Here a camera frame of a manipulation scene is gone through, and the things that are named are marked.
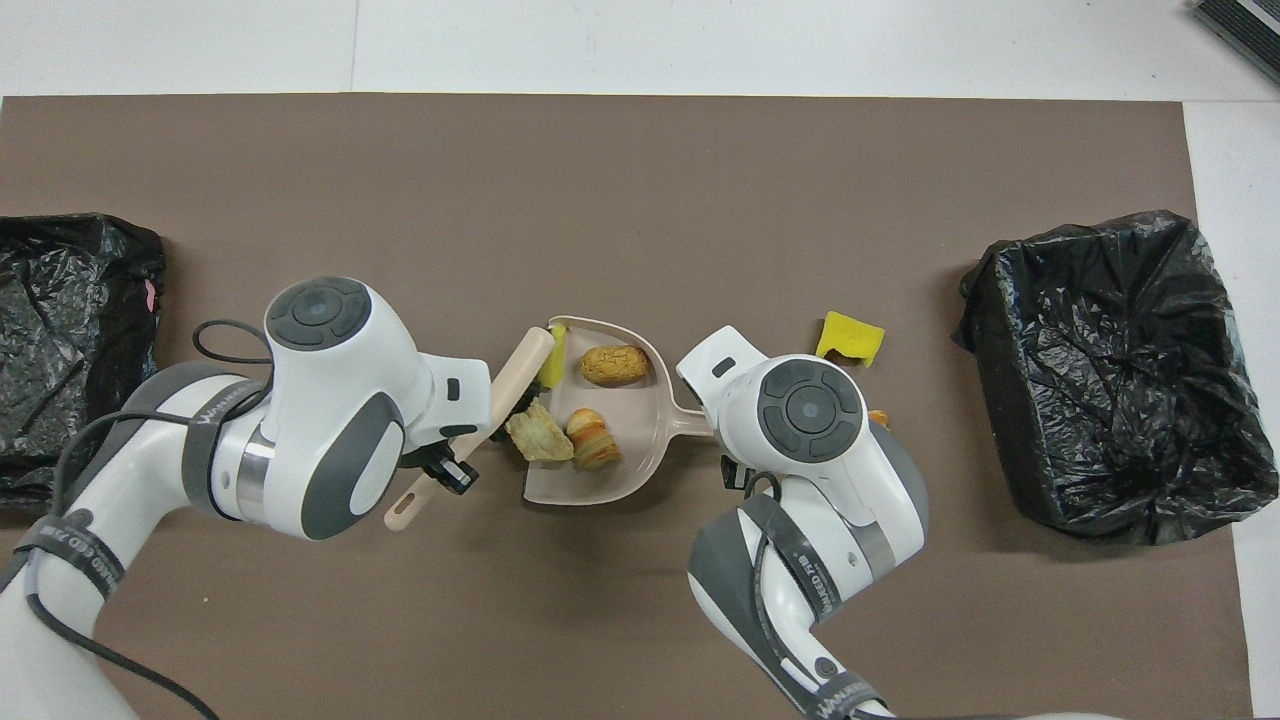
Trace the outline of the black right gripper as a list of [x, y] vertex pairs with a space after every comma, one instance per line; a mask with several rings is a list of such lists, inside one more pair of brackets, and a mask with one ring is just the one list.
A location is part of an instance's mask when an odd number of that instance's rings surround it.
[[719, 470], [724, 488], [740, 491], [744, 500], [756, 495], [764, 495], [774, 501], [782, 498], [781, 480], [772, 471], [749, 468], [728, 455], [719, 457]]

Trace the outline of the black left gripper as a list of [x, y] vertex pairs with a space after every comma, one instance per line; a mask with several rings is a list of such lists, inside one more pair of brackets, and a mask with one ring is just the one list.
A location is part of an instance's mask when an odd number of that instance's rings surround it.
[[399, 456], [401, 469], [417, 469], [453, 495], [465, 495], [479, 479], [479, 471], [466, 461], [451, 457], [447, 439], [425, 445]]

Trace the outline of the pale greenish bread chunk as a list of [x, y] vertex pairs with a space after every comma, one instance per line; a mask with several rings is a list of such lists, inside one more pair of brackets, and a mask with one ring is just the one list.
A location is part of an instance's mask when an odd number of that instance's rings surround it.
[[504, 429], [527, 462], [564, 462], [575, 456], [575, 447], [539, 398], [513, 413]]

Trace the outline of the beige plastic dustpan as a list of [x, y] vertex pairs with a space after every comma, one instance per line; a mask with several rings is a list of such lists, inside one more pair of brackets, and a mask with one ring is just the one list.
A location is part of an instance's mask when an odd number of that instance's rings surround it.
[[[532, 503], [586, 506], [608, 503], [643, 487], [660, 465], [677, 436], [709, 437], [703, 413], [680, 406], [671, 374], [657, 348], [641, 336], [608, 322], [581, 316], [553, 316], [548, 324], [563, 328], [552, 354], [559, 368], [556, 387], [540, 393], [549, 414], [564, 424], [571, 414], [589, 407], [603, 416], [622, 454], [621, 460], [598, 470], [579, 470], [570, 461], [534, 462], [527, 468], [524, 498]], [[605, 388], [585, 379], [580, 359], [589, 350], [632, 345], [646, 355], [648, 374], [628, 386]]]

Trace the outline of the beige brush with black bristles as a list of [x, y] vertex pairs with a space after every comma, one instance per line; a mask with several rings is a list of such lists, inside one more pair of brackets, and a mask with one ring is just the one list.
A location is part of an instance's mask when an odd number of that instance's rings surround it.
[[[476, 448], [503, 427], [506, 419], [527, 393], [552, 346], [553, 338], [543, 328], [531, 328], [525, 333], [492, 382], [490, 427], [451, 439], [452, 457], [467, 461]], [[383, 516], [385, 527], [390, 530], [407, 528], [440, 489], [445, 488], [436, 479], [421, 471], [408, 489], [387, 510]]]

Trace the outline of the tan bread chunk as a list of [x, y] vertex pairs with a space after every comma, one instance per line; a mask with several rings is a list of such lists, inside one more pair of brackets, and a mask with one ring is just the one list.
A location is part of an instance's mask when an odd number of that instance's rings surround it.
[[580, 471], [595, 471], [623, 457], [603, 415], [594, 409], [575, 410], [567, 420], [564, 433], [573, 446], [573, 466]]

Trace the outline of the small yellow sponge wedge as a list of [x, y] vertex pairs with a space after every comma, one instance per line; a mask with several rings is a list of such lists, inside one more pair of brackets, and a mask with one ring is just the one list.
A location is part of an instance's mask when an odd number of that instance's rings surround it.
[[541, 392], [554, 389], [564, 375], [564, 343], [568, 328], [563, 323], [550, 323], [547, 331], [553, 338], [553, 346], [536, 375]]

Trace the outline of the brown bread roll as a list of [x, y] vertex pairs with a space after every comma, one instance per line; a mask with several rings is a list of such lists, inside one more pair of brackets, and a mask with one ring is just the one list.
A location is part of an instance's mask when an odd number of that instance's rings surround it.
[[604, 345], [589, 348], [579, 360], [581, 377], [600, 387], [621, 387], [641, 380], [652, 368], [636, 345]]

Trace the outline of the bin lined with black bag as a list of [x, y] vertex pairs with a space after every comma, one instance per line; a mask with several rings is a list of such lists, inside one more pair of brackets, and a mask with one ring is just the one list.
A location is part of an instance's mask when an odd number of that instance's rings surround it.
[[1015, 507], [1083, 541], [1171, 544], [1280, 498], [1229, 292], [1197, 224], [1140, 211], [992, 243], [963, 277]]

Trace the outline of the black-bagged bin with pink tag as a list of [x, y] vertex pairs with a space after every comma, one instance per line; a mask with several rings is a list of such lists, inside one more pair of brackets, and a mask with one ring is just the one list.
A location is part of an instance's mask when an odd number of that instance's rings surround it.
[[0, 217], [0, 510], [47, 507], [67, 443], [155, 373], [165, 272], [120, 218]]

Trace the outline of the notched yellow sponge piece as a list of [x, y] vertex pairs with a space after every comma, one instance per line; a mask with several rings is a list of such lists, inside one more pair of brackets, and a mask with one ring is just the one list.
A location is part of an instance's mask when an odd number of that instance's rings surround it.
[[838, 356], [850, 363], [872, 366], [883, 347], [886, 331], [856, 318], [829, 310], [822, 322], [814, 355]]

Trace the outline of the brown table mat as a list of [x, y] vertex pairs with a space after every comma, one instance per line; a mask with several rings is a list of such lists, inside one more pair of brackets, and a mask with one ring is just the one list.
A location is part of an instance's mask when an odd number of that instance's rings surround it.
[[[1196, 217], [1181, 106], [795, 97], [8, 97], [0, 217], [101, 211], [165, 240], [159, 360], [315, 275], [370, 283], [430, 354], [503, 363], [568, 314], [669, 365], [722, 325], [855, 377], [931, 493], [922, 552], [819, 634], [896, 714], [1252, 712], [1233, 536], [1092, 544], [1025, 519], [951, 334], [993, 242]], [[522, 501], [489, 445], [465, 496], [323, 543], [172, 514], [101, 641], [224, 720], [796, 720], [685, 568], [739, 501], [676, 439], [613, 503]]]

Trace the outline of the dark ribbed panel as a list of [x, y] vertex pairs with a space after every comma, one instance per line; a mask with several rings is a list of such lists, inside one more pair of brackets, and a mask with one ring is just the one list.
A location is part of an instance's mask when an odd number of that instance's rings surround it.
[[1190, 12], [1280, 86], [1280, 0], [1193, 0]]

